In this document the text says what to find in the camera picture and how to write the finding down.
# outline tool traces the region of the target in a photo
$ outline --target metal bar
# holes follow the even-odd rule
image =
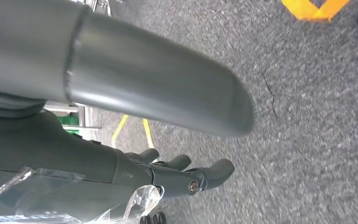
[[[80,127],[76,125],[62,125],[65,130],[90,130],[90,131],[98,131],[101,130],[100,127]]]
[[[54,112],[67,112],[67,113],[71,113],[71,112],[78,112],[79,108],[77,108],[76,106],[63,106],[63,105],[46,105],[44,107],[44,109],[48,110],[48,111],[54,111]]]
[[[86,112],[84,106],[79,107],[78,115],[79,115],[79,126],[86,127]]]

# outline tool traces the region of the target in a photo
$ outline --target wheel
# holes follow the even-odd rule
[[[166,224],[165,215],[162,212],[156,213],[153,216],[153,224]]]
[[[149,216],[142,216],[139,224],[153,224]]]

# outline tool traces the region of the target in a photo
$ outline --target green object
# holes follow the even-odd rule
[[[79,118],[75,116],[57,116],[58,120],[62,125],[79,125]],[[66,130],[68,133],[71,134],[79,134],[79,130]]]

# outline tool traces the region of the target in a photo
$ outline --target plastic wrap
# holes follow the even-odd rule
[[[7,172],[0,171],[0,179]],[[0,185],[0,223],[80,223],[76,218],[60,214],[55,210],[29,208],[32,215],[25,215],[19,204],[29,193],[47,194],[55,189],[65,188],[81,181],[84,175],[58,170],[24,167],[19,173],[13,174],[4,184]]]
[[[138,188],[128,201],[121,223],[124,224],[130,214],[135,217],[147,216],[157,206],[161,197],[159,190],[153,185]]]
[[[62,209],[62,206],[57,207],[58,204],[55,203],[55,199],[51,200],[50,197],[57,191],[71,191],[73,186],[79,184],[84,178],[85,176],[81,174],[44,168],[33,170],[24,167],[18,173],[0,170],[0,223],[82,223],[78,218],[63,212],[65,209]],[[59,200],[65,202],[66,195],[62,196],[63,199]],[[82,195],[74,194],[70,197],[81,198]],[[126,206],[125,204],[118,204],[87,223],[111,224],[118,221],[118,223],[123,224],[129,218],[149,214],[160,199],[160,192],[155,186],[142,186],[132,194]],[[65,205],[75,206],[71,201]],[[84,201],[82,208],[87,209],[87,201]],[[110,217],[111,211],[115,209],[122,212],[121,217]]]

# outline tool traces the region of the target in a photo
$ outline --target screw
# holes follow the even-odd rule
[[[198,189],[199,189],[198,181],[192,180],[189,184],[189,193],[193,195],[197,193]]]

